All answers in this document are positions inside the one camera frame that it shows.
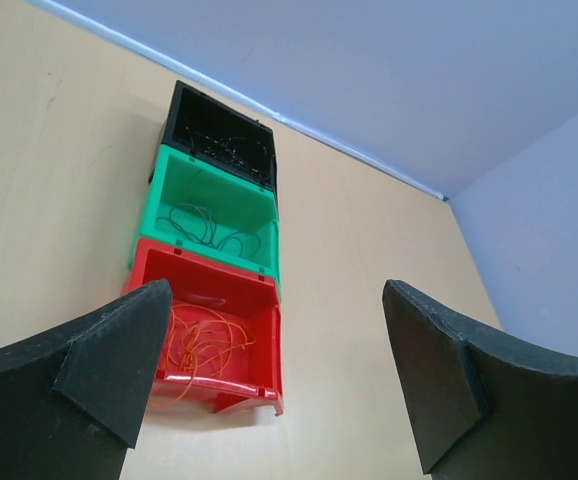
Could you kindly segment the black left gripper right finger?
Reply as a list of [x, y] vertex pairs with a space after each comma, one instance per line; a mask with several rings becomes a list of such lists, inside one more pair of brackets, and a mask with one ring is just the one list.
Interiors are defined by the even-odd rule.
[[401, 280], [382, 303], [422, 471], [578, 479], [578, 357], [460, 314]]

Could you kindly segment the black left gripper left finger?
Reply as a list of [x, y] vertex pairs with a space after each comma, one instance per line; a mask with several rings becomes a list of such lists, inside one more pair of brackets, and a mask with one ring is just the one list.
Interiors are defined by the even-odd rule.
[[0, 479], [117, 479], [168, 330], [157, 280], [0, 348]]

